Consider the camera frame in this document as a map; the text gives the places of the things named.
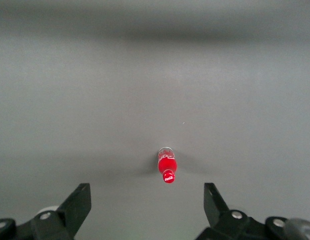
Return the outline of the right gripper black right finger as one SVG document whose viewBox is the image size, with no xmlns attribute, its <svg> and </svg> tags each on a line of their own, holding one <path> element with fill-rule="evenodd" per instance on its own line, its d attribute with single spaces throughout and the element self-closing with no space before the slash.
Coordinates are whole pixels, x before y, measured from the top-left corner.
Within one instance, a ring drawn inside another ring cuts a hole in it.
<svg viewBox="0 0 310 240">
<path fill-rule="evenodd" d="M 256 221 L 241 210 L 230 209 L 214 183 L 203 187 L 203 208 L 209 223 L 197 240 L 294 240 L 288 219 L 268 217 Z"/>
</svg>

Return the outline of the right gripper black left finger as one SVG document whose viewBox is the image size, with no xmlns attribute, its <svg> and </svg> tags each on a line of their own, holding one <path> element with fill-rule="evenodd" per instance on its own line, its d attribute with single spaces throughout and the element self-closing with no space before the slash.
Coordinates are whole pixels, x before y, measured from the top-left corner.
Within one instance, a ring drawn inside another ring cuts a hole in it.
<svg viewBox="0 0 310 240">
<path fill-rule="evenodd" d="M 91 186 L 81 183 L 57 209 L 42 210 L 21 225 L 0 218 L 0 240 L 73 240 L 91 207 Z"/>
</svg>

